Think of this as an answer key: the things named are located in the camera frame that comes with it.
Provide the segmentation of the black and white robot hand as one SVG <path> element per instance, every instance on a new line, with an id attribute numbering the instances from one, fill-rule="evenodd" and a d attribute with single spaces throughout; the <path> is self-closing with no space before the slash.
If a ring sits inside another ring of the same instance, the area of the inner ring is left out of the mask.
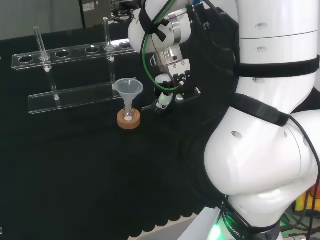
<path id="1" fill-rule="evenodd" d="M 187 58 L 162 65 L 160 58 L 153 56 L 150 64 L 160 69 L 160 74 L 154 79 L 156 100 L 152 108 L 156 113 L 163 113 L 173 102 L 181 104 L 201 95 Z"/>

